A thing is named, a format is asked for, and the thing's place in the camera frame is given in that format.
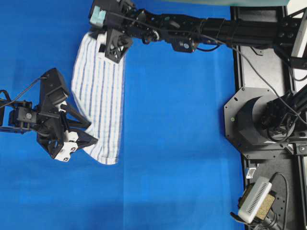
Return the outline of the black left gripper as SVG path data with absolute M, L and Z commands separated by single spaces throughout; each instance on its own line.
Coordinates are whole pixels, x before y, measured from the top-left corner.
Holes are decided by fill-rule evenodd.
M 107 36 L 108 29 L 115 29 L 127 35 L 125 18 L 132 10 L 133 2 L 130 0 L 94 0 L 89 13 L 93 37 L 99 34 Z M 105 53 L 105 49 L 106 43 L 100 46 L 99 51 Z

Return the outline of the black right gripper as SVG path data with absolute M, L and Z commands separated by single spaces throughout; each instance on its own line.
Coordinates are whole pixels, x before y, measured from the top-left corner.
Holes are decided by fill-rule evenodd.
M 66 101 L 53 113 L 41 112 L 39 104 L 37 111 L 37 141 L 52 159 L 69 161 L 71 153 L 98 142 L 98 139 L 82 130 L 70 131 L 71 127 L 87 129 L 91 123 Z M 67 114 L 75 120 L 68 119 Z

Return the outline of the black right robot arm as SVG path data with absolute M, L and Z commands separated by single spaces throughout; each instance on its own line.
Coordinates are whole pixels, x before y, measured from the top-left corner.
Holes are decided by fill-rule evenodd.
M 0 130 L 7 133 L 34 131 L 38 144 L 58 161 L 68 162 L 71 154 L 77 150 L 92 146 L 98 140 L 87 134 L 85 129 L 90 122 L 74 107 L 66 102 L 69 90 L 62 74 L 50 69 L 35 80 L 40 82 L 39 104 L 12 100 L 6 90 L 5 98 L 0 101 L 0 119 L 4 119 L 5 107 L 12 108 L 7 127 Z

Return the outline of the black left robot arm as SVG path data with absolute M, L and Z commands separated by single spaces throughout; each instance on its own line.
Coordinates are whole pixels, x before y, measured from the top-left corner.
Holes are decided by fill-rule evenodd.
M 95 35 L 106 34 L 100 48 L 106 58 L 120 62 L 134 38 L 144 44 L 165 41 L 177 52 L 193 53 L 200 44 L 211 50 L 225 45 L 256 49 L 271 48 L 288 66 L 306 69 L 306 56 L 297 55 L 307 29 L 307 11 L 301 9 L 279 22 L 197 18 L 184 14 L 153 14 L 136 8 L 130 0 L 95 0 L 89 22 Z M 265 103 L 263 112 L 256 112 L 258 99 L 250 100 L 237 114 L 237 128 L 251 144 L 267 142 L 306 142 L 307 90 L 288 92 Z

